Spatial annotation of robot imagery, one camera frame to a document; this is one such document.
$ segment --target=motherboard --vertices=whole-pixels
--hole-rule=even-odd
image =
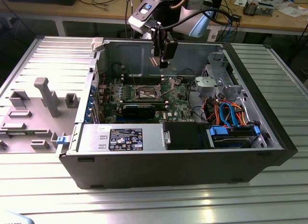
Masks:
[[[188,87],[181,78],[113,79],[100,88],[102,123],[194,121]]]

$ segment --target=blue tab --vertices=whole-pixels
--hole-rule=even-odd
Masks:
[[[210,128],[210,134],[211,134],[211,136],[214,136],[216,134],[214,127]]]
[[[260,129],[259,129],[259,127],[258,127],[258,126],[255,126],[255,127],[254,127],[254,130],[255,130],[256,134],[259,136],[259,135],[260,135]]]
[[[88,102],[87,107],[92,108],[93,104],[91,102]]]
[[[90,122],[90,117],[85,116],[85,121]]]
[[[66,145],[69,144],[69,136],[59,136],[57,139],[58,145]]]
[[[91,90],[92,90],[93,92],[95,92],[95,91],[96,91],[96,87],[93,86],[93,85],[91,85]]]
[[[217,135],[228,135],[228,130],[226,127],[214,127]]]
[[[211,136],[214,135],[228,135],[228,130],[226,127],[221,126],[213,126],[210,128],[210,134]]]

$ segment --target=screw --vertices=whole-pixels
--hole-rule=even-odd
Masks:
[[[165,144],[167,144],[167,145],[171,143],[168,138],[165,138],[164,141],[165,141]]]

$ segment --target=green circuit board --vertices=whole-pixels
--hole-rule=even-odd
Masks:
[[[155,85],[123,85],[120,79],[114,80],[108,85],[107,98],[101,103],[103,123],[162,123],[193,121],[192,112],[187,102],[187,84],[174,85],[174,81],[166,80],[159,90]],[[123,106],[154,105],[155,117],[147,120],[125,120],[122,117]]]

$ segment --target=power supply label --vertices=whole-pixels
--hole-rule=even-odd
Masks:
[[[111,129],[109,150],[143,150],[142,129]]]

